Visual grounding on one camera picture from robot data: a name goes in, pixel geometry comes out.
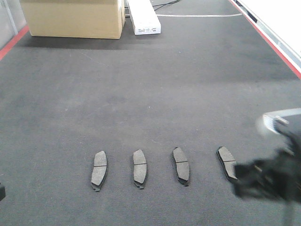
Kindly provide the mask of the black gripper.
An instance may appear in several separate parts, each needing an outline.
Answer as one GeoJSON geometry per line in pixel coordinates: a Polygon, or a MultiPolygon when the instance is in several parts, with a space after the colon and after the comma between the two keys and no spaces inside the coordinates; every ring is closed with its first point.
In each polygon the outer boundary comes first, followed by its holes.
{"type": "Polygon", "coordinates": [[[286,201],[301,201],[301,137],[285,133],[288,148],[279,149],[274,158],[236,164],[233,191],[242,199],[271,196],[286,201]]]}

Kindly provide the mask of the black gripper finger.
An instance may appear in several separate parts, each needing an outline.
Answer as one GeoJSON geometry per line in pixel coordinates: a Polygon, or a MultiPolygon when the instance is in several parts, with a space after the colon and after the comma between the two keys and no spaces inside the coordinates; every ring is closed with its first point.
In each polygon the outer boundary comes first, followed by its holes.
{"type": "Polygon", "coordinates": [[[0,201],[2,201],[6,197],[6,189],[5,186],[0,183],[0,201]]]}

